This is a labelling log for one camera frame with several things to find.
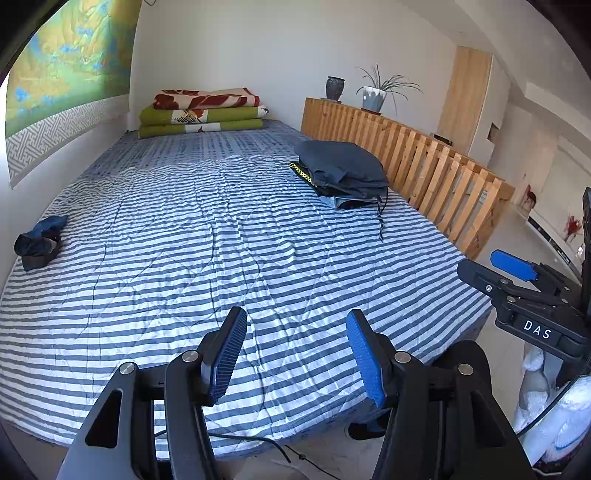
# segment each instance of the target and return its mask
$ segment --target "bed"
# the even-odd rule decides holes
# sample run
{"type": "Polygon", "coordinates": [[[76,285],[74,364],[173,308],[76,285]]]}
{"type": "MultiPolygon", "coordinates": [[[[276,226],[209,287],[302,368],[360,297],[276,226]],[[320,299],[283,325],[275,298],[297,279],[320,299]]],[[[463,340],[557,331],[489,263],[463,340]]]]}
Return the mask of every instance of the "bed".
{"type": "MultiPolygon", "coordinates": [[[[478,332],[491,305],[458,279],[463,254],[394,191],[383,242],[374,208],[327,207],[287,167],[305,138],[277,121],[129,133],[65,188],[46,211],[70,216],[62,252],[28,273],[17,261],[2,295],[0,416],[68,445],[118,365],[169,362],[238,305],[248,332],[208,429],[294,439],[369,414],[345,336],[352,308],[425,362],[478,332]]],[[[164,428],[160,403],[155,418],[164,428]]]]}

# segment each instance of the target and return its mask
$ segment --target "floor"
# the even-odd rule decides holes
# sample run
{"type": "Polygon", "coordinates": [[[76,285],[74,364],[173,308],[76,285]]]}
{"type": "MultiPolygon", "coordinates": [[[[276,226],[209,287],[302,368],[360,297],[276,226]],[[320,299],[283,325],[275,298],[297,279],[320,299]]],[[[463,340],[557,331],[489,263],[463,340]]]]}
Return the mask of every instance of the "floor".
{"type": "MultiPolygon", "coordinates": [[[[485,250],[479,256],[478,262],[491,267],[489,257],[496,249],[502,249],[526,260],[552,265],[570,276],[568,268],[557,259],[550,247],[525,224],[524,218],[512,209],[504,214],[485,250]]],[[[513,281],[524,285],[516,278],[513,278],[513,281]]],[[[524,342],[498,329],[494,320],[495,312],[490,315],[477,342],[486,352],[491,366],[493,394],[507,418],[512,420],[522,379],[521,362],[524,342]]],[[[66,453],[65,448],[42,442],[9,426],[7,431],[39,480],[56,478],[66,453]]],[[[345,435],[344,429],[334,429],[291,446],[339,479],[363,480],[371,478],[381,445],[381,439],[356,442],[345,435]]],[[[289,454],[293,459],[291,466],[287,466],[284,458],[275,449],[248,460],[219,462],[219,466],[226,479],[327,480],[330,478],[306,461],[297,459],[297,456],[291,452],[289,454]]]]}

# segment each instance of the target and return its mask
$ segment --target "wooden slatted partition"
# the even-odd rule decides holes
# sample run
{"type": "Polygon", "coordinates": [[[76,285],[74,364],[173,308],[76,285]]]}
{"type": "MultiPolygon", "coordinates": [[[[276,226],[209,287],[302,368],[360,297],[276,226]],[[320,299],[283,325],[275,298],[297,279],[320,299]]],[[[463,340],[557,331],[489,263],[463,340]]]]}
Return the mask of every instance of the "wooden slatted partition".
{"type": "Polygon", "coordinates": [[[308,98],[301,131],[373,153],[392,189],[468,258],[481,252],[513,195],[507,182],[448,145],[359,108],[308,98]]]}

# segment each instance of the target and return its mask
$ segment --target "blue textured pad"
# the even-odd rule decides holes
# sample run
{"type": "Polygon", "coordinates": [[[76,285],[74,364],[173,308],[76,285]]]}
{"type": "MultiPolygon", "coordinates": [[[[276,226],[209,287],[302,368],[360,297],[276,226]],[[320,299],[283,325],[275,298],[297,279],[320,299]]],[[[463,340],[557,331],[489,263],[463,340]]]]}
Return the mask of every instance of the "blue textured pad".
{"type": "Polygon", "coordinates": [[[383,408],[386,394],[382,387],[381,370],[353,312],[349,312],[347,315],[347,338],[368,397],[375,402],[378,408],[383,408]]]}
{"type": "Polygon", "coordinates": [[[503,252],[503,250],[495,250],[491,253],[491,263],[496,268],[500,268],[520,280],[533,281],[538,279],[538,274],[535,272],[534,267],[525,260],[503,252]]]}
{"type": "Polygon", "coordinates": [[[212,396],[214,402],[217,402],[226,394],[230,379],[234,373],[236,360],[246,337],[246,327],[246,312],[241,310],[224,341],[220,354],[212,365],[212,378],[208,394],[212,396]]]}

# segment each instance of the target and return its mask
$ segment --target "silver bolt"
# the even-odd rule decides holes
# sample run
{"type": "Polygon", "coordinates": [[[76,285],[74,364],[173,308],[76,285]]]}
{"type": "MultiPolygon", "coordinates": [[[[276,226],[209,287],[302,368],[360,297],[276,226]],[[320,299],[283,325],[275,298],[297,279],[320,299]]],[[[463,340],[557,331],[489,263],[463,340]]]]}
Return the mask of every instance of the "silver bolt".
{"type": "Polygon", "coordinates": [[[394,359],[399,364],[407,364],[410,362],[410,355],[406,352],[396,352],[396,354],[394,355],[394,359]]]}
{"type": "Polygon", "coordinates": [[[194,362],[197,358],[199,358],[199,354],[195,350],[187,350],[183,354],[183,362],[194,362]]]}
{"type": "Polygon", "coordinates": [[[135,365],[131,362],[124,363],[119,367],[119,373],[121,373],[121,375],[129,375],[134,370],[135,365]]]}
{"type": "Polygon", "coordinates": [[[466,375],[467,377],[474,373],[474,369],[468,364],[459,364],[457,369],[462,375],[466,375]]]}

